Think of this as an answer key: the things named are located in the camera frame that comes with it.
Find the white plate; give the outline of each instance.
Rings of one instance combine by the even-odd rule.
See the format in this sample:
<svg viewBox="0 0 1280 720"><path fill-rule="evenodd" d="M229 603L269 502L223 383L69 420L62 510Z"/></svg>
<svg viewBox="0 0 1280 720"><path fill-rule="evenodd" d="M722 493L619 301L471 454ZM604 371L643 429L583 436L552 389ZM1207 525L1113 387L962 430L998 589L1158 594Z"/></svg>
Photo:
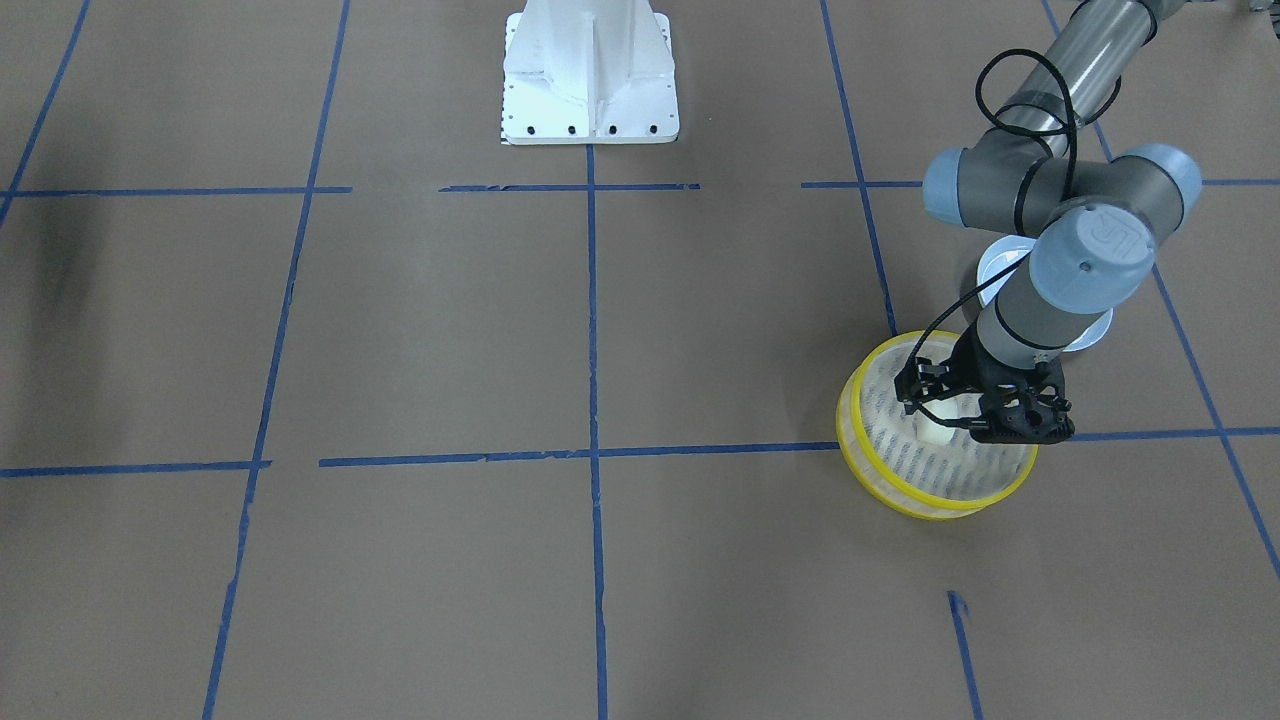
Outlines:
<svg viewBox="0 0 1280 720"><path fill-rule="evenodd" d="M982 260L978 260L978 284L982 284L991 279L992 275L1000 273L1005 268L1012 265L1019 258L1027 255L1036 246L1036 240L1030 237L1021 237L1016 234L1007 234L996 242L991 243L991 247L982 254ZM1000 278L991 284L987 290L978 293L978 300L982 306L986 307L992 300L996 299L996 293L1000 292L1000 287L1005 284L1009 277ZM1075 342L1068 345L1062 348L1064 352L1075 352L1076 350L1084 350L1091 345L1102 340L1102 336L1107 334L1107 329L1111 328L1111 318L1115 315L1115 310L1107 310L1101 318L1080 337L1075 338Z"/></svg>

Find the robotic arm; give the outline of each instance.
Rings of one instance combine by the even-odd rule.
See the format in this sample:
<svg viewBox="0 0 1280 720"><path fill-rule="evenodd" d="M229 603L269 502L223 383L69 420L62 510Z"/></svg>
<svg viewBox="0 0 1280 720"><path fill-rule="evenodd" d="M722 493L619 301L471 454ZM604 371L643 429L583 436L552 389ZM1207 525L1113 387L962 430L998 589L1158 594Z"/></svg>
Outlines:
<svg viewBox="0 0 1280 720"><path fill-rule="evenodd" d="M1106 109L1120 72L1184 1L1085 0L1044 56L1011 51L1041 64L1000 110L983 109L996 127L929 165L931 215L1038 241L951 357L934 364L911 354L895 382L908 414L923 411L978 442L1047 445L1075 432L1059 355L1138 290L1202 178L1190 156L1167 145L1076 163L1074 133ZM974 392L977 418L941 419L925 407Z"/></svg>

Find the white plastic base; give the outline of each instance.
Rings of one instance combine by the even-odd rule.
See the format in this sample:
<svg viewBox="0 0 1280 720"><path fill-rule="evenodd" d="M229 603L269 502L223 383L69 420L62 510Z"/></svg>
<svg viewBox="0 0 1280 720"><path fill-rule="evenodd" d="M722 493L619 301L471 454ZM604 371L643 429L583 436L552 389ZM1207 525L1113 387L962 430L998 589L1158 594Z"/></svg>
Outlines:
<svg viewBox="0 0 1280 720"><path fill-rule="evenodd" d="M623 12L634 19L620 22L612 8L600 10L602 15L613 13L608 18L557 14L554 5L540 8L534 26L524 28L530 37L522 38L517 54L512 53L512 42L534 1L525 13L507 18L503 142L585 145L676 140L680 111L671 20L653 13L648 1L609 1L626 8ZM655 22L645 22L649 14ZM550 22L563 26L566 18L579 27L545 27Z"/></svg>

